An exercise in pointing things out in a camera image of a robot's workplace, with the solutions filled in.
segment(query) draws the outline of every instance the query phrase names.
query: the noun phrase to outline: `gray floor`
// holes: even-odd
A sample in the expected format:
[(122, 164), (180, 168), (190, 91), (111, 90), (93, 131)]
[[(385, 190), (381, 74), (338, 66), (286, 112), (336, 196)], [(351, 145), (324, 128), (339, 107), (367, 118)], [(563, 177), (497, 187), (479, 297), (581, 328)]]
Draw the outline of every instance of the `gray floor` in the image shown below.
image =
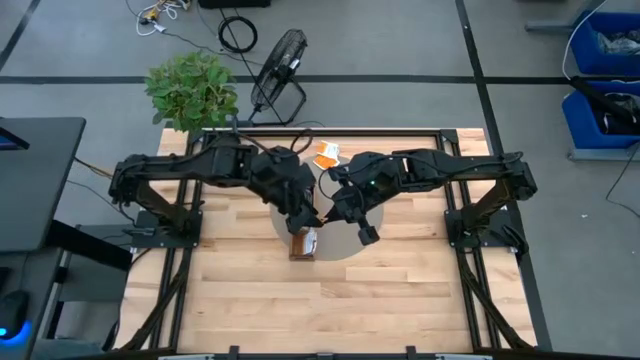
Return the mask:
[[(139, 9), (151, 1), (131, 0)], [(28, 0), (0, 4), (0, 47), (19, 23)], [(486, 76), (560, 76), (566, 36), (524, 32), (527, 19), (569, 15), (579, 1), (466, 0)], [(609, 10), (640, 11), (634, 0), (611, 0)], [(192, 9), (165, 21), (168, 31), (218, 49)], [(309, 38), (300, 74), (472, 74), (455, 3), (450, 0), (274, 0), (267, 9), (240, 9), (260, 31), (248, 58), (263, 61), (284, 31)], [(203, 11), (214, 29), (217, 12)], [(141, 38), (123, 1), (41, 0), (0, 76), (140, 76), (150, 66), (193, 50), (175, 38)], [(226, 59), (236, 74), (241, 63)], [(571, 56), (568, 69), (575, 72)], [(327, 126), (483, 127), (475, 85), (309, 83), (298, 121)], [(112, 168), (131, 153), (152, 154), (161, 129), (142, 85), (0, 85), (0, 116), (83, 116), (87, 128), (78, 156)], [(251, 108), (250, 86), (239, 85), (241, 117)], [(489, 92), (506, 150), (522, 150), (540, 187), (521, 204), (533, 265), (556, 350), (640, 356), (640, 244), (638, 219), (604, 200), (622, 163), (572, 163), (571, 139), (560, 105), (565, 86), (500, 85)], [(278, 100), (282, 114), (297, 94)], [(272, 113), (261, 114), (273, 119)], [(640, 211), (632, 165), (613, 198)], [(106, 195), (107, 183), (74, 167), (71, 179)], [(70, 224), (122, 219), (87, 190), (68, 185), (56, 217)], [(111, 311), (107, 306), (91, 311)], [(82, 322), (86, 307), (68, 315)]]

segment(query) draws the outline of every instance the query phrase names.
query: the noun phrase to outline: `blue light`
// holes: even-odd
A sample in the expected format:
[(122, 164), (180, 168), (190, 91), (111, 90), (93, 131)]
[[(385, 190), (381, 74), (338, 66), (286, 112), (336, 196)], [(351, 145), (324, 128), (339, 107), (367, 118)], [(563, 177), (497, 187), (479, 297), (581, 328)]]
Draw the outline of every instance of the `blue light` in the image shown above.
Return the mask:
[(20, 346), (20, 345), (24, 345), (27, 340), (29, 339), (29, 335), (31, 334), (31, 321), (25, 321), (24, 325), (22, 325), (22, 329), (20, 329), (20, 332), (18, 333), (18, 335), (12, 337), (11, 339), (8, 340), (0, 340), (0, 347), (11, 347), (11, 346)]

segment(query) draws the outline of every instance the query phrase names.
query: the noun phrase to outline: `gray circular mat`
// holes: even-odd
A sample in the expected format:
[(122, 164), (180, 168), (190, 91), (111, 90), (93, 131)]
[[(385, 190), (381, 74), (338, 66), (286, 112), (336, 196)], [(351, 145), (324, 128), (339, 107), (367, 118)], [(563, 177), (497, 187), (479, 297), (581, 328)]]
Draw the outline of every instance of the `gray circular mat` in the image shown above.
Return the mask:
[[(309, 164), (311, 171), (315, 175), (316, 179), (320, 177), (322, 170), (313, 163), (314, 157), (306, 158), (303, 162)], [(349, 159), (339, 157), (340, 164), (346, 164)], [(322, 190), (328, 195), (333, 195), (340, 185), (337, 182), (331, 181), (329, 174), (325, 174), (322, 177)], [(324, 217), (333, 206), (331, 199), (325, 198), (318, 189), (314, 189), (315, 198), (314, 206), (318, 210), (319, 217)], [(367, 220), (369, 224), (375, 226), (376, 230), (380, 232), (382, 225), (382, 206), (378, 206), (375, 209), (367, 213)], [(291, 246), (292, 235), (287, 231), (287, 225), (285, 224), (286, 216), (280, 214), (275, 206), (271, 205), (271, 222), (276, 229), (280, 240), (287, 245)], [(358, 238), (358, 224), (347, 224), (344, 221), (336, 221), (326, 224), (324, 227), (316, 229), (318, 232), (318, 243), (316, 245), (315, 259), (316, 260), (342, 260), (353, 256), (364, 249), (364, 246), (360, 243)]]

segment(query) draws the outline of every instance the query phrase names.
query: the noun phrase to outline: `black desk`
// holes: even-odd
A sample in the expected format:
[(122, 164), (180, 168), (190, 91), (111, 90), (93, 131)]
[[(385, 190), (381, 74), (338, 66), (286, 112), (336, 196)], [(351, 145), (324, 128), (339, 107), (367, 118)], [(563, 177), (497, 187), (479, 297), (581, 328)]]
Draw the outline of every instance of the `black desk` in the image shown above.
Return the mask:
[(0, 151), (0, 252), (43, 246), (86, 120), (0, 119), (0, 126), (30, 144)]
[(22, 276), (22, 290), (29, 293), (29, 307), (27, 309), (27, 321), (30, 329), (26, 336), (13, 339), (11, 342), (0, 341), (0, 359), (2, 360), (23, 360), (29, 359), (33, 344), (38, 335), (38, 328), (42, 322), (54, 277), (58, 269), (58, 264), (62, 257), (63, 250), (60, 248), (44, 248), (34, 252), (0, 254), (0, 264), (11, 268), (11, 274), (2, 287), (0, 296), (4, 296), (12, 291), (18, 290), (20, 276)]

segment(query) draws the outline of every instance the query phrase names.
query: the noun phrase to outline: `white cable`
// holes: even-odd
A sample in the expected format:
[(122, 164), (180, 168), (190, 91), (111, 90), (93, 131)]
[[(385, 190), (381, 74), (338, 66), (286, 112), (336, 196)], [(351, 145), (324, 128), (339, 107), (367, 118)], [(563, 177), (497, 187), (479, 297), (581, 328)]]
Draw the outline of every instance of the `white cable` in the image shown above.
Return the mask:
[[(152, 20), (152, 21), (151, 21), (151, 24), (153, 24), (153, 30), (151, 30), (151, 31), (149, 31), (149, 32), (147, 32), (147, 33), (143, 33), (143, 32), (141, 32), (141, 31), (140, 31), (140, 19), (142, 18), (142, 14), (143, 14), (145, 11), (151, 10), (151, 9), (153, 9), (153, 8), (156, 8), (156, 9), (157, 9), (157, 5), (158, 5), (158, 4), (156, 3), (156, 4), (153, 4), (153, 5), (151, 5), (151, 6), (147, 6), (146, 8), (142, 9), (142, 10), (138, 13), (138, 15), (136, 16), (136, 32), (138, 33), (138, 35), (140, 35), (140, 36), (149, 36), (149, 35), (153, 35), (153, 34), (154, 34), (154, 33), (156, 33), (157, 31), (162, 32), (162, 31), (166, 30), (166, 28), (165, 28), (165, 27), (160, 26), (157, 22), (155, 22), (155, 21), (153, 21), (153, 20)], [(182, 8), (184, 8), (184, 6), (176, 5), (176, 4), (167, 4), (167, 3), (164, 3), (164, 4), (162, 4), (162, 9), (161, 9), (161, 10), (160, 10), (160, 9), (158, 10), (158, 12), (159, 12), (159, 13), (158, 13), (158, 16), (160, 16), (160, 14), (162, 14), (162, 13), (164, 12), (164, 13), (166, 13), (166, 14), (167, 14), (167, 16), (168, 16), (171, 20), (176, 20), (176, 19), (178, 18), (178, 12), (176, 11), (176, 8), (182, 9)]]
[(582, 24), (584, 24), (584, 22), (587, 21), (587, 19), (589, 19), (591, 17), (591, 15), (595, 14), (598, 10), (600, 10), (600, 8), (603, 7), (604, 4), (606, 4), (607, 2), (609, 2), (609, 0), (604, 0), (602, 2), (602, 4), (598, 5), (598, 7), (593, 9), (593, 11), (591, 11), (589, 13), (589, 15), (585, 16), (584, 19), (582, 19), (582, 21), (580, 21), (580, 23), (578, 23), (578, 25), (573, 29), (573, 32), (571, 33), (571, 36), (569, 37), (569, 41), (567, 42), (567, 47), (564, 48), (564, 57), (562, 58), (562, 73), (564, 74), (564, 77), (567, 78), (567, 80), (571, 80), (569, 75), (567, 75), (567, 70), (565, 69), (565, 67), (566, 67), (566, 63), (567, 63), (567, 55), (569, 54), (569, 46), (571, 46), (571, 41), (573, 41), (573, 37), (575, 36), (575, 34), (578, 31), (578, 29), (580, 28), (580, 26), (582, 26)]

